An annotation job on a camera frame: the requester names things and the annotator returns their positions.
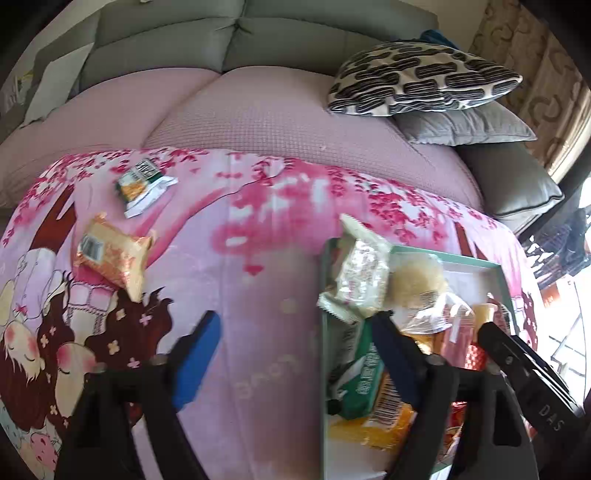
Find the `yellow orange snack packet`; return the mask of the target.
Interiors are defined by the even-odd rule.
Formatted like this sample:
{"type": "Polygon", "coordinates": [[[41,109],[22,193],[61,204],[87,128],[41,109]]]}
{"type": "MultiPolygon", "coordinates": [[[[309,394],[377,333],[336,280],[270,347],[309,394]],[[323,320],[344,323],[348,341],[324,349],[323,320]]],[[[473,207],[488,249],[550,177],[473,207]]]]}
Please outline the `yellow orange snack packet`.
{"type": "Polygon", "coordinates": [[[387,373],[378,391],[370,415],[353,420],[336,420],[329,425],[328,436],[397,454],[412,427],[416,412],[403,402],[387,373]]]}

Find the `green mung bean cake packet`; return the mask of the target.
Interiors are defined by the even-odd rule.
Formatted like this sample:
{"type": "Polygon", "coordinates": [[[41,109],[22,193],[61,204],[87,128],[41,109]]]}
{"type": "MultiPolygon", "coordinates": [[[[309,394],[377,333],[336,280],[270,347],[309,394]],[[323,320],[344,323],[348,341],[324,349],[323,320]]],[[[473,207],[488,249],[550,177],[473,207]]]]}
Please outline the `green mung bean cake packet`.
{"type": "Polygon", "coordinates": [[[329,338],[327,410],[345,420],[367,417],[372,411],[382,380],[384,364],[373,341],[369,322],[339,325],[329,338]]]}

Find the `clear bag yellow bread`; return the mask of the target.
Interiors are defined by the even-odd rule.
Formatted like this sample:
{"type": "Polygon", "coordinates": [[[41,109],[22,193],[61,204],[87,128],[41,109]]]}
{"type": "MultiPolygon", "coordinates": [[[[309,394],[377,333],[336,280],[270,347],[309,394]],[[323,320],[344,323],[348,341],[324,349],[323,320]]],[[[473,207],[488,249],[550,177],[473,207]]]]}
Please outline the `clear bag yellow bread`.
{"type": "Polygon", "coordinates": [[[434,254],[394,252],[385,305],[406,335],[432,335],[452,327],[456,317],[472,317],[472,308],[452,289],[444,263],[434,254]]]}

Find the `orange gold long snack packet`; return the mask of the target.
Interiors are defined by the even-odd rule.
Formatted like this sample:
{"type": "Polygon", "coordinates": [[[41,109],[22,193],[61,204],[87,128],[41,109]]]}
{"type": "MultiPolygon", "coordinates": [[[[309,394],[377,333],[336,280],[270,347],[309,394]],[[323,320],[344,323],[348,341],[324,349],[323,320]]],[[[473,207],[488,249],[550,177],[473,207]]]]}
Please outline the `orange gold long snack packet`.
{"type": "Polygon", "coordinates": [[[80,279],[100,278],[123,289],[128,298],[142,300],[145,269],[155,232],[134,235],[96,214],[76,226],[73,236],[72,267],[80,279]]]}

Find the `cream white snack packet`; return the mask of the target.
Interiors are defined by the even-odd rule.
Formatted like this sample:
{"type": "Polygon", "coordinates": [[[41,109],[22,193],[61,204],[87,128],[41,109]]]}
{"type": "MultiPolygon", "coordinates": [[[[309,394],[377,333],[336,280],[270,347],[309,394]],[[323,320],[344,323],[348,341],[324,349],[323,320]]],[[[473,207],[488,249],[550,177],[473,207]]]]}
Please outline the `cream white snack packet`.
{"type": "Polygon", "coordinates": [[[351,215],[342,214],[339,221],[339,254],[317,306],[353,325],[383,309],[394,245],[351,215]]]}

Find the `red patterned wafer packet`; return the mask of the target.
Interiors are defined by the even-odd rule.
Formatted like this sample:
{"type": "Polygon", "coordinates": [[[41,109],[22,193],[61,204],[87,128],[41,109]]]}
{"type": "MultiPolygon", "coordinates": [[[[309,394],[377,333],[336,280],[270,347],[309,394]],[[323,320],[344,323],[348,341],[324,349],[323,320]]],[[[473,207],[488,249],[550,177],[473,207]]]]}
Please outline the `red patterned wafer packet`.
{"type": "Polygon", "coordinates": [[[477,343],[472,342],[467,349],[464,368],[473,371],[486,369],[488,356],[486,351],[477,343]]]}

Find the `pink snack packet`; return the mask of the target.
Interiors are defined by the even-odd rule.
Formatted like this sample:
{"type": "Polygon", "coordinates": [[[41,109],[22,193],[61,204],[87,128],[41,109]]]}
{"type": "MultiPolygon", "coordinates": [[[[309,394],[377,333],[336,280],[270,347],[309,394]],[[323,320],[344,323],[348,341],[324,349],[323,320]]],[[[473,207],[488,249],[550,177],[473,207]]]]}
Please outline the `pink snack packet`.
{"type": "Polygon", "coordinates": [[[452,327],[445,331],[441,355],[447,362],[458,368],[464,368],[469,346],[474,335],[474,319],[472,317],[456,317],[452,327]]]}

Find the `yellow jelly cup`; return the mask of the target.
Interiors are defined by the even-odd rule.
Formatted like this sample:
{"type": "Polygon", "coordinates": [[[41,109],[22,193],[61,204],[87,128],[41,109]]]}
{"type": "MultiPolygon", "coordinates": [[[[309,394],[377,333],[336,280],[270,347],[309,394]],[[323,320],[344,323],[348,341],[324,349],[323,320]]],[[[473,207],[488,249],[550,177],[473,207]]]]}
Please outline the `yellow jelly cup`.
{"type": "Polygon", "coordinates": [[[474,313],[474,332],[478,333],[480,328],[488,322],[493,322],[498,307],[493,303],[479,303],[472,306],[474,313]]]}

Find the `white tray green rim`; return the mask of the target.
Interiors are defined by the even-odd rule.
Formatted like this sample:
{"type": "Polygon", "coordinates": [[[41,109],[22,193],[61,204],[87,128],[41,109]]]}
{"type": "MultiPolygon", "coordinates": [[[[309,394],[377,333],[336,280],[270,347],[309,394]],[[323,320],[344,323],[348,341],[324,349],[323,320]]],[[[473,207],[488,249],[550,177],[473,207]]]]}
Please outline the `white tray green rim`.
{"type": "MultiPolygon", "coordinates": [[[[468,274],[478,277],[478,270],[496,275],[503,301],[510,302],[509,289],[500,265],[485,260],[413,247],[394,246],[394,253],[432,253],[443,260],[444,266],[467,267],[468,274]]],[[[411,400],[418,408],[417,416],[408,433],[401,453],[385,472],[382,479],[430,479],[436,470],[437,452],[443,445],[446,419],[452,403],[466,401],[466,429],[460,438],[453,467],[448,479],[537,479],[533,450],[521,418],[521,409],[512,388],[500,374],[478,372],[451,366],[442,356],[421,353],[414,340],[404,336],[379,312],[369,319],[373,340],[377,340],[378,353],[386,360],[389,370],[399,367],[394,378],[402,382],[403,400],[411,400]],[[506,411],[497,414],[497,398],[505,398],[506,411]],[[510,439],[519,439],[518,445],[497,445],[495,438],[504,438],[504,432],[515,431],[510,439]]],[[[329,367],[337,352],[337,333],[346,325],[322,313],[322,380],[328,381],[329,367]]],[[[363,467],[362,479],[370,479],[369,458],[363,446],[329,440],[328,387],[322,387],[322,474],[321,479],[346,479],[356,473],[353,467],[363,467]]]]}

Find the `green white small snack packet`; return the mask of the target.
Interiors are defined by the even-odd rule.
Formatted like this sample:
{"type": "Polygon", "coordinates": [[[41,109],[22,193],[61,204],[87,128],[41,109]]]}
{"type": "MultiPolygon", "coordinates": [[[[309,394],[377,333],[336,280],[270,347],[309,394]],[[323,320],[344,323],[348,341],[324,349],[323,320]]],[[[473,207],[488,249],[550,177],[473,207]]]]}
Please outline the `green white small snack packet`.
{"type": "Polygon", "coordinates": [[[141,160],[126,170],[115,184],[124,203],[124,216],[129,219],[142,214],[177,183],[176,177],[165,175],[149,159],[141,160]]]}

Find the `grey pillow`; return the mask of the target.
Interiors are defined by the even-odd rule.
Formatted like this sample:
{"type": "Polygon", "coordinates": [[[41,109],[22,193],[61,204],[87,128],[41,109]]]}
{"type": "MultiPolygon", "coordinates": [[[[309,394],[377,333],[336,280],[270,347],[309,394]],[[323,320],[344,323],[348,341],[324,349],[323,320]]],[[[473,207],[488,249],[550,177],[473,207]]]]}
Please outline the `grey pillow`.
{"type": "Polygon", "coordinates": [[[446,112],[410,112],[393,117],[406,140],[414,144],[462,146],[533,142],[535,132],[498,102],[446,112]]]}

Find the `light grey cushion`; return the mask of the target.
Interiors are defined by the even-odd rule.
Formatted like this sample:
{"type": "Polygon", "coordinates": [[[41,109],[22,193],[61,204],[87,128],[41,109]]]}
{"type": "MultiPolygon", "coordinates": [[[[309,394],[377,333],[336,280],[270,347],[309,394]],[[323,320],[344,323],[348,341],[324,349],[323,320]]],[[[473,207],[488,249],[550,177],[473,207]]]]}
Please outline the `light grey cushion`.
{"type": "Polygon", "coordinates": [[[89,42],[68,50],[67,45],[55,41],[39,51],[20,128],[44,120],[66,103],[93,47],[89,42]]]}

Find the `black white patterned pillow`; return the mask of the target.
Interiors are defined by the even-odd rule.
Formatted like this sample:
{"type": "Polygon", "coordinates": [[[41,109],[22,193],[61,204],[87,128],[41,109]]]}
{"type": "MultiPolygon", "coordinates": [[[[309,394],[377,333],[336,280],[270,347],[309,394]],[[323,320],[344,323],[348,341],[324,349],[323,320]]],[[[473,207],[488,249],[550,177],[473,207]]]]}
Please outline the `black white patterned pillow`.
{"type": "Polygon", "coordinates": [[[372,117],[466,110],[498,100],[522,81],[504,65],[447,45],[394,41],[342,64],[328,109],[372,117]]]}

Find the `pink checked sofa cover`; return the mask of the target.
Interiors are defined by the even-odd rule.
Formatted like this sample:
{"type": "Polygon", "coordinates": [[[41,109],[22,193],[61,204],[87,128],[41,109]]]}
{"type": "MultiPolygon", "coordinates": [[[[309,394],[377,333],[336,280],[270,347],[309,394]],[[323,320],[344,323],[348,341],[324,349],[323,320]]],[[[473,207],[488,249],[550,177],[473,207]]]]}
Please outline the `pink checked sofa cover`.
{"type": "Polygon", "coordinates": [[[452,148],[410,144],[386,118],[332,114],[331,86],[329,76],[284,67],[167,68],[102,82],[3,137],[1,204],[14,207],[67,154],[172,146],[341,166],[483,209],[477,181],[452,148]]]}

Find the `grey sofa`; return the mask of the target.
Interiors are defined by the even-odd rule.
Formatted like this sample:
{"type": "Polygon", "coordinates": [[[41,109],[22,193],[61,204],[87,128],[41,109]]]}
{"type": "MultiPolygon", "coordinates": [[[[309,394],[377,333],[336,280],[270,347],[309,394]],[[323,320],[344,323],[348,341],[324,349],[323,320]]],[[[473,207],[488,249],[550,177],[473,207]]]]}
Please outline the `grey sofa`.
{"type": "MultiPolygon", "coordinates": [[[[333,84],[346,60],[384,43],[459,49],[437,27],[433,13],[401,1],[114,1],[53,42],[68,50],[94,43],[67,103],[102,82],[167,68],[225,74],[284,67],[329,76],[333,84]]],[[[1,143],[19,128],[25,109],[17,104],[2,119],[1,143]]],[[[478,183],[484,200],[479,211],[514,232],[563,198],[526,142],[450,148],[478,183]]]]}

